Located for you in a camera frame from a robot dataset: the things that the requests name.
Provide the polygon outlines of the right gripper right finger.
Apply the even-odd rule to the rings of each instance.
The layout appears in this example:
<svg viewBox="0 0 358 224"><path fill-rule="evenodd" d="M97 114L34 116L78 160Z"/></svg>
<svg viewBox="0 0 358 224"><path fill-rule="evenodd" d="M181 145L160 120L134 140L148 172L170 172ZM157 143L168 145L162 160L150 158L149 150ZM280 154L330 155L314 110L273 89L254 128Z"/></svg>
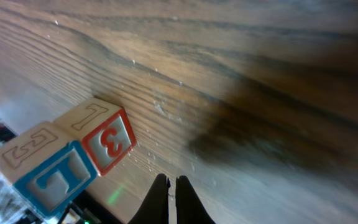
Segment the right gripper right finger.
<svg viewBox="0 0 358 224"><path fill-rule="evenodd" d="M185 175L176 178L175 200L178 224L215 224Z"/></svg>

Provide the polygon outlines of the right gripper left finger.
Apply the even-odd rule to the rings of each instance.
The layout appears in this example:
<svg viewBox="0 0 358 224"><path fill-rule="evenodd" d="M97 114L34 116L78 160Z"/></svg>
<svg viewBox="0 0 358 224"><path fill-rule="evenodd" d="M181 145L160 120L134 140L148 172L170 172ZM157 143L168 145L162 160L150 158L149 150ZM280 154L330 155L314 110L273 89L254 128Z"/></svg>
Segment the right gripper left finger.
<svg viewBox="0 0 358 224"><path fill-rule="evenodd" d="M169 178L158 174L129 224L168 224Z"/></svg>

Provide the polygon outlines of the wooden block red three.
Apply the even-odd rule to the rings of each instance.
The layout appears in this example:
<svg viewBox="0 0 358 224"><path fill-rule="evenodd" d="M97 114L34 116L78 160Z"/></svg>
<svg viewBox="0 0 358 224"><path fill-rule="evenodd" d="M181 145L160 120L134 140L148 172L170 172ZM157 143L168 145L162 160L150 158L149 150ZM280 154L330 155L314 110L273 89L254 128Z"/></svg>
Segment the wooden block red three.
<svg viewBox="0 0 358 224"><path fill-rule="evenodd" d="M53 122L80 141L100 176L137 144L125 109L97 98L85 100Z"/></svg>

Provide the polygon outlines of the wooden block number two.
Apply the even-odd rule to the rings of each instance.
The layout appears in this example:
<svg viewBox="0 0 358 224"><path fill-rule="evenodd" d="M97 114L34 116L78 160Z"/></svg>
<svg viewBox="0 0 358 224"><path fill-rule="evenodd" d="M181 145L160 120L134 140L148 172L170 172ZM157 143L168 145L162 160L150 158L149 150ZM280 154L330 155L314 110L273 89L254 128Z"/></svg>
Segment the wooden block number two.
<svg viewBox="0 0 358 224"><path fill-rule="evenodd" d="M81 143L48 121L0 147L0 177L46 219L64 211L96 176Z"/></svg>

